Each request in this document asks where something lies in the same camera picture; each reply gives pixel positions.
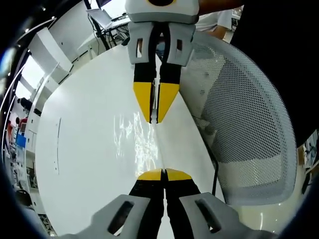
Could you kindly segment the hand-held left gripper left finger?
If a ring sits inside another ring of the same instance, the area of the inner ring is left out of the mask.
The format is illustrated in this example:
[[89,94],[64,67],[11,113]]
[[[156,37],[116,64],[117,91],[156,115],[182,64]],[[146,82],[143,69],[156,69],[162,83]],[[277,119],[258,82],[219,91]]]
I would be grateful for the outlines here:
[[147,171],[130,193],[97,211],[90,225],[61,239],[156,239],[164,213],[162,169]]

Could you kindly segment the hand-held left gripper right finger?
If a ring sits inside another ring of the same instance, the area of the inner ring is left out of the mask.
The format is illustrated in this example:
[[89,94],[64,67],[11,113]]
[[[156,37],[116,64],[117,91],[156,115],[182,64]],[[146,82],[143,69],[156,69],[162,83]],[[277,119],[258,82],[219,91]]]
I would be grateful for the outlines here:
[[276,234],[243,224],[237,211],[209,192],[201,193],[192,177],[166,169],[167,213],[177,239],[275,239]]

